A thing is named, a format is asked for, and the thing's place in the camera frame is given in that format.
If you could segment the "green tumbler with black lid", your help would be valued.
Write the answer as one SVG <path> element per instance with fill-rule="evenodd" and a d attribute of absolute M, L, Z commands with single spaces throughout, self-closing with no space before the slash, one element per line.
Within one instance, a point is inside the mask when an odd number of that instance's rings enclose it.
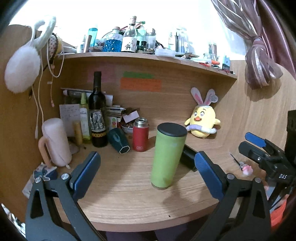
<path fill-rule="evenodd" d="M 161 123 L 157 127 L 157 135 L 152 164 L 151 183 L 159 189 L 168 188 L 178 167 L 187 130 L 177 123 Z"/>

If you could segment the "blue white packet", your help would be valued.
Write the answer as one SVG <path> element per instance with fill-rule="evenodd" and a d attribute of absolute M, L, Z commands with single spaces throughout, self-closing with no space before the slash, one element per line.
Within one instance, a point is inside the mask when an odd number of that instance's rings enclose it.
<path fill-rule="evenodd" d="M 57 167 L 48 167 L 45 163 L 41 162 L 36 169 L 34 169 L 32 175 L 24 186 L 22 193 L 25 197 L 29 198 L 32 190 L 32 186 L 36 181 L 50 181 L 56 180 L 58 177 Z"/>

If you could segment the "yellow chick plush toy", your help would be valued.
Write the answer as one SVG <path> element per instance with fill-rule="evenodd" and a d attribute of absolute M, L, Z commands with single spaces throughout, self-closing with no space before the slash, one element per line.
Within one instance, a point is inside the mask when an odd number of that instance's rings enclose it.
<path fill-rule="evenodd" d="M 221 121 L 216 118 L 215 110 L 211 107 L 211 103 L 218 101 L 218 96 L 215 90 L 209 89 L 205 100 L 203 100 L 199 89 L 196 87 L 191 88 L 191 95 L 197 105 L 184 125 L 186 130 L 195 137 L 207 138 L 217 132 L 214 126 L 221 124 Z"/>

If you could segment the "yellow tube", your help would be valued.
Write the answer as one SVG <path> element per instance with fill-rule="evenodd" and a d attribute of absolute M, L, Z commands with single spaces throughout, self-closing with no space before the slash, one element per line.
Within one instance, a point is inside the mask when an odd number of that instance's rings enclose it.
<path fill-rule="evenodd" d="M 79 121 L 73 122 L 73 129 L 74 129 L 76 145 L 81 146 L 83 143 L 83 137 L 82 137 L 81 126 Z"/>

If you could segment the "mauve tied curtain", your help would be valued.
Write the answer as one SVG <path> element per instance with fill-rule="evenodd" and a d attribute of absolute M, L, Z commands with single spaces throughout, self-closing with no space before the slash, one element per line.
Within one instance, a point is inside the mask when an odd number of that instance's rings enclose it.
<path fill-rule="evenodd" d="M 212 1 L 225 26 L 248 46 L 245 80 L 251 89 L 282 77 L 295 77 L 295 34 L 270 1 Z"/>

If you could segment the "white handwritten note paper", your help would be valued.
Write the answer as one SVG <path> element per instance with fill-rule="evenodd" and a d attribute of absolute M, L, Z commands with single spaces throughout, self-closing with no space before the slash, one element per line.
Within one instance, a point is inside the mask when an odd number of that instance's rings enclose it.
<path fill-rule="evenodd" d="M 73 123 L 80 121 L 80 105 L 79 104 L 60 104 L 60 119 L 63 122 L 68 137 L 74 137 Z"/>

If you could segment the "green spray bottle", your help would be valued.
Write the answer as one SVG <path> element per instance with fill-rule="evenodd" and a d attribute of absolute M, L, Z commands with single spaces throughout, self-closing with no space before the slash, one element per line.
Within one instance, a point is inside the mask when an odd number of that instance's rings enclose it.
<path fill-rule="evenodd" d="M 86 93 L 82 92 L 81 100 L 80 100 L 80 124 L 81 124 L 83 140 L 86 140 L 86 141 L 91 140 L 88 114 L 89 113 L 88 113 L 88 105 L 86 101 Z"/>

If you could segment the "white snack bowl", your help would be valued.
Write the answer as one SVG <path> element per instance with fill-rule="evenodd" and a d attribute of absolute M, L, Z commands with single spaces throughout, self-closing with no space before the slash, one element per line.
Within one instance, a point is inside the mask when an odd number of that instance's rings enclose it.
<path fill-rule="evenodd" d="M 132 135 L 133 134 L 133 124 L 122 124 L 121 125 L 121 129 L 123 130 L 124 133 L 126 133 L 127 135 Z"/>

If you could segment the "red thermos bottle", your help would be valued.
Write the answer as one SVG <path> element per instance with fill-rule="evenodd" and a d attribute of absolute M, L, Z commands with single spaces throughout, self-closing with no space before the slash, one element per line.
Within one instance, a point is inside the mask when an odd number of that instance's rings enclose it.
<path fill-rule="evenodd" d="M 139 117 L 133 123 L 132 147 L 137 152 L 147 150 L 149 140 L 149 122 L 146 118 Z"/>

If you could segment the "orange sticky note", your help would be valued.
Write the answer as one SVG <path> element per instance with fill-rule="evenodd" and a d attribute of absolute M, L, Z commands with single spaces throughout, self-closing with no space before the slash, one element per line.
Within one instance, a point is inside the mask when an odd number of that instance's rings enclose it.
<path fill-rule="evenodd" d="M 162 81 L 158 79 L 123 77 L 120 79 L 120 88 L 131 91 L 160 92 Z"/>

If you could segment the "white card tag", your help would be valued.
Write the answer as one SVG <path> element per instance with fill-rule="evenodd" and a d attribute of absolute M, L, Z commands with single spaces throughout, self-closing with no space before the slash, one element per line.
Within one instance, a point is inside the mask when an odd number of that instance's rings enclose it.
<path fill-rule="evenodd" d="M 138 114 L 138 112 L 136 110 L 131 112 L 130 114 L 126 114 L 126 115 L 123 116 L 123 120 L 124 120 L 125 123 L 129 123 L 131 121 L 134 121 L 137 118 L 139 118 L 139 114 Z"/>

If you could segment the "white fluffy bunny headband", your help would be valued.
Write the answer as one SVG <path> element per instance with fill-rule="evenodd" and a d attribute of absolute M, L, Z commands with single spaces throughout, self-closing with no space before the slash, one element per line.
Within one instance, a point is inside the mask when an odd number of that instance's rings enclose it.
<path fill-rule="evenodd" d="M 56 17 L 53 17 L 46 30 L 36 38 L 36 31 L 44 25 L 44 21 L 38 21 L 32 27 L 31 39 L 22 45 L 9 59 L 4 72 L 4 81 L 8 90 L 13 93 L 22 93 L 34 84 L 41 68 L 39 52 L 48 42 L 56 25 Z"/>

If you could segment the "wooden shelf board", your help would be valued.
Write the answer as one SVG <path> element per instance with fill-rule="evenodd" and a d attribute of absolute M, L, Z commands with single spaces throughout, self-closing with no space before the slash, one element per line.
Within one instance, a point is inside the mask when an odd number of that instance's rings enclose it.
<path fill-rule="evenodd" d="M 175 70 L 189 70 L 202 74 L 215 75 L 229 77 L 237 79 L 237 75 L 228 73 L 223 70 L 219 70 L 213 67 L 207 67 L 196 63 L 189 59 L 184 58 L 172 58 L 155 56 L 148 54 L 137 54 L 137 53 L 116 53 L 116 52 L 89 52 L 89 53 L 68 53 L 65 54 L 65 59 L 78 59 L 87 61 L 102 61 L 119 64 L 141 64 L 151 67 L 171 67 Z"/>

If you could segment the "clear liquor bottle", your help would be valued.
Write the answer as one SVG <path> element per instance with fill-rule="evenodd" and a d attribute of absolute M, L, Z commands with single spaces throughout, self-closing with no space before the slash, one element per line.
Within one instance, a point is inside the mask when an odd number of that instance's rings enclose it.
<path fill-rule="evenodd" d="M 128 28 L 125 30 L 122 39 L 121 52 L 136 52 L 137 48 L 137 30 L 135 28 L 137 17 L 133 16 Z"/>

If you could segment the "blue glass jar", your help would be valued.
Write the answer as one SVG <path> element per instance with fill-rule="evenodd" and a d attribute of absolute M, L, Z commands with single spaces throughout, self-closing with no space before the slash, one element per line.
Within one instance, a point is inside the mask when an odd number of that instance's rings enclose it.
<path fill-rule="evenodd" d="M 106 35 L 104 43 L 104 52 L 121 52 L 123 35 L 120 33 L 120 27 L 114 27 L 110 33 Z"/>

